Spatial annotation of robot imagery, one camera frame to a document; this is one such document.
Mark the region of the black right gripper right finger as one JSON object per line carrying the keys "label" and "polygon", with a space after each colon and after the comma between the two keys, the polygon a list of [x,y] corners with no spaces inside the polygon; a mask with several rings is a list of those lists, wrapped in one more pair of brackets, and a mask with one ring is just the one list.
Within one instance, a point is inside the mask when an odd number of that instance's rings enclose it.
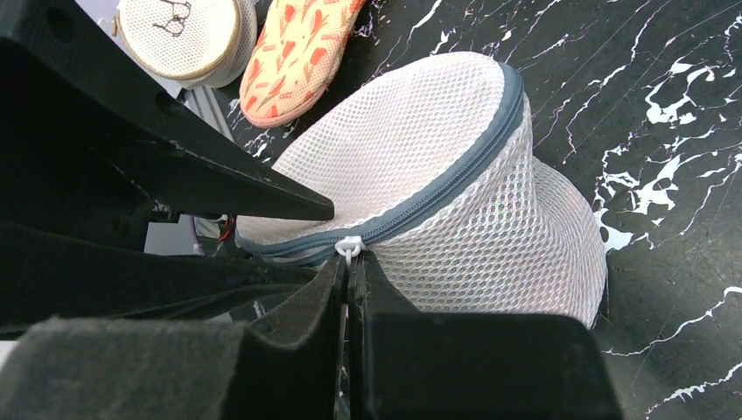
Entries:
{"label": "black right gripper right finger", "polygon": [[574,318],[418,310],[376,256],[347,261],[354,419],[619,419],[606,365]]}

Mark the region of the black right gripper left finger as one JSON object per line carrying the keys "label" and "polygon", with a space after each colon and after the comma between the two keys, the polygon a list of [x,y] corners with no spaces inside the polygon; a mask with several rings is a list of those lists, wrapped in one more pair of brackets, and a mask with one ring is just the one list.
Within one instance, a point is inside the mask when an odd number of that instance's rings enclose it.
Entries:
{"label": "black right gripper left finger", "polygon": [[252,323],[50,319],[1,370],[4,419],[331,419],[347,268]]}

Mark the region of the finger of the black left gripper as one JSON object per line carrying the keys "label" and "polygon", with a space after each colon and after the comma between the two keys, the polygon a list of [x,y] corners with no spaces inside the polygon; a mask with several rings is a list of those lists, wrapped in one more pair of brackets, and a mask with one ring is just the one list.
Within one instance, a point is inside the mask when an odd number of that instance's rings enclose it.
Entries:
{"label": "finger of the black left gripper", "polygon": [[1,337],[49,318],[210,319],[314,277],[255,259],[162,256],[1,224]]}
{"label": "finger of the black left gripper", "polygon": [[77,3],[2,2],[2,221],[136,249],[155,212],[327,221],[334,207],[171,97]]}

